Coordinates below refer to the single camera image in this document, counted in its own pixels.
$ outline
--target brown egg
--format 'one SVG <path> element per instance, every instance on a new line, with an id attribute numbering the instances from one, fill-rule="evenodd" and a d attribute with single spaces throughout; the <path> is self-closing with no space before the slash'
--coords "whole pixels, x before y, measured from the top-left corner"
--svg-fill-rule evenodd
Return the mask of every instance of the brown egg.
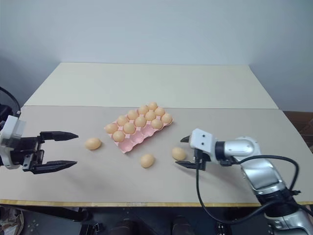
<path id="1" fill-rule="evenodd" d="M 104 129 L 106 130 L 108 134 L 113 134 L 115 131 L 118 130 L 118 125 L 116 125 L 116 123 L 111 123 L 111 124 L 106 125 Z"/>
<path id="2" fill-rule="evenodd" d="M 146 114 L 149 111 L 147 105 L 142 105 L 139 109 L 138 109 L 138 113 L 139 114 Z"/>
<path id="3" fill-rule="evenodd" d="M 147 121 L 152 121 L 153 119 L 156 118 L 156 114 L 153 110 L 149 110 L 146 115 L 145 115 L 145 118 Z"/>
<path id="4" fill-rule="evenodd" d="M 133 134 L 135 133 L 136 131 L 136 127 L 134 124 L 132 123 L 129 123 L 129 122 L 126 122 L 124 127 L 123 127 L 123 131 L 126 133 L 126 134 Z"/>
<path id="5" fill-rule="evenodd" d="M 148 104 L 148 109 L 152 109 L 152 110 L 157 109 L 157 103 L 151 102 L 150 104 Z"/>
<path id="6" fill-rule="evenodd" d="M 124 126 L 126 122 L 129 122 L 129 119 L 124 115 L 119 116 L 117 119 L 117 124 L 119 126 Z"/>
<path id="7" fill-rule="evenodd" d="M 162 116 L 161 120 L 163 121 L 163 123 L 171 123 L 173 118 L 172 115 L 166 113 Z"/>
<path id="8" fill-rule="evenodd" d="M 101 140 L 99 140 L 98 138 L 90 138 L 86 140 L 85 142 L 85 147 L 89 150 L 97 149 L 100 146 L 101 146 Z"/>
<path id="9" fill-rule="evenodd" d="M 145 117 L 143 117 L 143 116 L 137 117 L 135 120 L 135 125 L 138 127 L 144 127 L 146 125 L 146 123 L 147 123 L 147 121 L 146 121 Z"/>
<path id="10" fill-rule="evenodd" d="M 152 154 L 145 154 L 140 158 L 140 164 L 143 168 L 148 168 L 153 165 L 155 158 Z"/>
<path id="11" fill-rule="evenodd" d="M 154 119 L 152 120 L 151 125 L 155 129 L 161 129 L 163 126 L 163 122 L 159 119 Z"/>
<path id="12" fill-rule="evenodd" d="M 157 116 L 163 116 L 165 114 L 165 110 L 162 108 L 162 107 L 158 107 L 156 110 L 155 110 L 155 114 Z"/>
<path id="13" fill-rule="evenodd" d="M 178 161 L 182 161 L 186 158 L 186 152 L 182 148 L 175 147 L 172 149 L 172 156 Z"/>
<path id="14" fill-rule="evenodd" d="M 127 117 L 129 120 L 135 120 L 139 114 L 137 113 L 137 110 L 129 110 L 127 113 Z"/>
<path id="15" fill-rule="evenodd" d="M 115 142 L 122 142 L 125 139 L 125 134 L 122 131 L 115 131 L 112 136 Z"/>

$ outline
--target floor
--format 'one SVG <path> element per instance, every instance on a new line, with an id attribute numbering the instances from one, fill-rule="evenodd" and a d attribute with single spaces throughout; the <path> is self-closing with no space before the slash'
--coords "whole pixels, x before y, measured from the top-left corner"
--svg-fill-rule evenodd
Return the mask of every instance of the floor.
<path id="1" fill-rule="evenodd" d="M 213 209 L 222 216 L 220 209 Z M 216 224 L 202 208 L 94 208 L 93 219 L 85 223 L 102 223 L 106 229 L 99 235 L 106 235 L 118 222 L 125 218 L 138 222 L 141 234 L 170 235 L 171 221 L 178 215 L 186 217 L 196 235 L 216 235 Z M 23 235 L 79 235 L 82 223 L 60 219 L 34 212 L 24 212 Z M 267 224 L 262 215 L 244 224 L 232 226 L 233 235 L 264 235 Z"/>

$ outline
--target table edge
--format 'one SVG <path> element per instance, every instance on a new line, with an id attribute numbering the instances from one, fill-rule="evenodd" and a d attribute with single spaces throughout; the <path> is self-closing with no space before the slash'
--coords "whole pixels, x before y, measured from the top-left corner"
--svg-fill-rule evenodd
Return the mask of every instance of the table edge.
<path id="1" fill-rule="evenodd" d="M 311 205 L 313 201 L 297 202 Z M 43 207 L 200 207 L 197 202 L 48 202 L 0 199 L 0 204 Z M 259 203 L 205 203 L 207 207 L 259 207 Z"/>

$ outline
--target pink egg carton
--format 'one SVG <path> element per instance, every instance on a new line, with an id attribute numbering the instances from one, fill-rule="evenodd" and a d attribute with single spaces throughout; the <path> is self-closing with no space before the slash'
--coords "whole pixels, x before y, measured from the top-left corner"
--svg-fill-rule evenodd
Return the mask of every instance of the pink egg carton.
<path id="1" fill-rule="evenodd" d="M 155 119 L 161 120 L 161 116 L 156 116 Z M 135 120 L 129 120 L 129 123 L 134 124 Z M 133 149 L 133 147 L 137 144 L 140 144 L 144 141 L 145 138 L 152 136 L 155 132 L 160 131 L 164 128 L 164 126 L 168 126 L 172 124 L 173 120 L 170 123 L 163 123 L 163 126 L 160 129 L 155 129 L 151 125 L 151 121 L 147 121 L 144 127 L 136 127 L 136 131 L 133 134 L 125 134 L 125 139 L 122 142 L 116 142 L 113 140 L 113 134 L 108 134 L 111 139 L 114 141 L 117 147 L 119 147 L 123 153 L 127 153 Z M 123 131 L 123 126 L 118 126 L 119 131 Z"/>

